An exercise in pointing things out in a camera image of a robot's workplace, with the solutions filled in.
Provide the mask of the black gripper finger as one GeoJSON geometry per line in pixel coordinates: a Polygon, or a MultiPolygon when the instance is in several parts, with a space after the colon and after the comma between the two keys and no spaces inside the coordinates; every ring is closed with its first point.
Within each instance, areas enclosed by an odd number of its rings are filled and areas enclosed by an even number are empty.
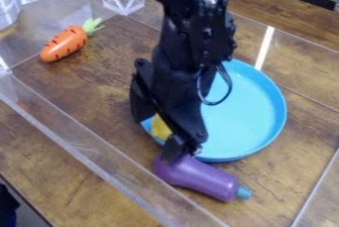
{"type": "Polygon", "coordinates": [[[181,156],[193,156],[199,150],[200,146],[193,140],[172,134],[165,141],[160,160],[163,163],[171,164],[181,156]]]}
{"type": "Polygon", "coordinates": [[[151,98],[148,97],[144,88],[136,81],[130,82],[129,106],[130,115],[136,123],[140,123],[155,115],[155,108],[151,98]]]}

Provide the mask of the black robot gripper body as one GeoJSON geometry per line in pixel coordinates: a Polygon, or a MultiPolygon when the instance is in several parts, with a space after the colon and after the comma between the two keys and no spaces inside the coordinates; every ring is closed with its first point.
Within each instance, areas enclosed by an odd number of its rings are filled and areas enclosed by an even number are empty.
{"type": "Polygon", "coordinates": [[[193,140],[201,146],[207,142],[208,132],[199,90],[203,95],[209,92],[209,77],[203,79],[201,87],[197,87],[200,70],[193,67],[187,55],[167,52],[161,47],[155,48],[152,60],[137,58],[133,66],[130,82],[136,81],[144,88],[155,115],[161,117],[172,134],[193,140]]]}

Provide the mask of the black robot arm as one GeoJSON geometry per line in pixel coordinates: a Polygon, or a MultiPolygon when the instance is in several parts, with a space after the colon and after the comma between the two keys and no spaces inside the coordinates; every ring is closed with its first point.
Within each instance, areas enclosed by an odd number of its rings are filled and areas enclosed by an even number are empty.
{"type": "Polygon", "coordinates": [[[160,39],[152,60],[134,61],[129,103],[136,122],[157,115],[168,126],[160,159],[172,163],[207,142],[201,106],[220,103],[207,98],[215,77],[233,86],[223,63],[237,47],[236,26],[228,0],[156,1],[164,12],[160,39]]]}

